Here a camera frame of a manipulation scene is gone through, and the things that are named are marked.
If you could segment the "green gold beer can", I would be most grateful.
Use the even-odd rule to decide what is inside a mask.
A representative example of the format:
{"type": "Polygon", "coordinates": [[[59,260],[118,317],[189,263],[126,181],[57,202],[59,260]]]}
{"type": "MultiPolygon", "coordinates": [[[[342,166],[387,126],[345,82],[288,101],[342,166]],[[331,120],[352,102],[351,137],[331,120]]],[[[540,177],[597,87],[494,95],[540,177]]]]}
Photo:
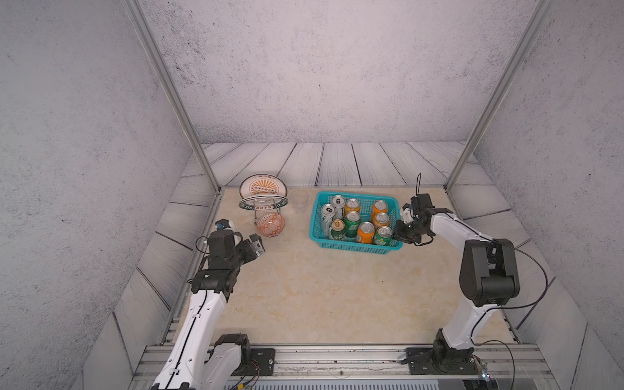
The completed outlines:
{"type": "Polygon", "coordinates": [[[341,219],[333,219],[330,224],[328,238],[331,240],[342,241],[346,235],[346,225],[341,219]]]}

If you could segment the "silver drink can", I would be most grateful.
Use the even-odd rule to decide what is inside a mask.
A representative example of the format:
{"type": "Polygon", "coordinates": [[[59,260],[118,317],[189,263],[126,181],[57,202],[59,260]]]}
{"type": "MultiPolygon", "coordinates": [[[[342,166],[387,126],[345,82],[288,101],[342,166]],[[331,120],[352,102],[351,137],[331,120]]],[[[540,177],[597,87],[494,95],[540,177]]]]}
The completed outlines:
{"type": "Polygon", "coordinates": [[[334,195],[331,199],[331,204],[336,211],[334,219],[344,219],[346,199],[340,194],[334,195]]]}
{"type": "Polygon", "coordinates": [[[332,221],[336,217],[336,208],[331,203],[322,206],[321,231],[325,237],[330,235],[332,221]]]}

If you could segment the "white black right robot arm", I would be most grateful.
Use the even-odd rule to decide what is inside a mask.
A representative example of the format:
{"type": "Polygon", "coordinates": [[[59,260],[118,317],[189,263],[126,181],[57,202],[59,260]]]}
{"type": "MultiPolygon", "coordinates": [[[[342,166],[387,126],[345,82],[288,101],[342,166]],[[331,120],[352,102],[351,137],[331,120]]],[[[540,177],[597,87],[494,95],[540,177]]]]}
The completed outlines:
{"type": "Polygon", "coordinates": [[[485,323],[520,291],[513,245],[506,239],[488,237],[458,219],[446,208],[432,205],[429,194],[413,196],[401,211],[393,237],[424,246],[423,237],[440,236],[462,251],[458,283],[463,299],[451,320],[441,328],[432,347],[413,350],[402,359],[411,374],[474,374],[475,337],[485,323]]]}

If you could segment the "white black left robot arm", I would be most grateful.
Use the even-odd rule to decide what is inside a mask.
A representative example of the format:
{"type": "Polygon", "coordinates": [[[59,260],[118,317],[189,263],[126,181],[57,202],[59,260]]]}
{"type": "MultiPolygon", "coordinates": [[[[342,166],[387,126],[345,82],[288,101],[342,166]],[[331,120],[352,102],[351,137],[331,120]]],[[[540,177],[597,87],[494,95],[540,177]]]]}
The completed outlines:
{"type": "Polygon", "coordinates": [[[211,340],[242,266],[265,253],[263,239],[257,234],[243,239],[224,228],[206,241],[208,268],[191,279],[188,314],[153,389],[223,389],[231,377],[244,378],[253,366],[247,335],[222,335],[215,346],[211,340]]]}

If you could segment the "teal plastic basket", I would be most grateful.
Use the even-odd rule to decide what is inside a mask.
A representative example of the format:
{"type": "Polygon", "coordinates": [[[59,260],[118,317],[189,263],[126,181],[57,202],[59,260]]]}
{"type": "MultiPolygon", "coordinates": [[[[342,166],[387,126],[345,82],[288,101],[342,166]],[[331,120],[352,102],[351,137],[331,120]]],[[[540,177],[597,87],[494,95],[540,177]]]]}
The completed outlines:
{"type": "Polygon", "coordinates": [[[310,239],[326,249],[387,254],[402,243],[393,238],[401,209],[396,198],[322,191],[310,221],[310,239]]]}

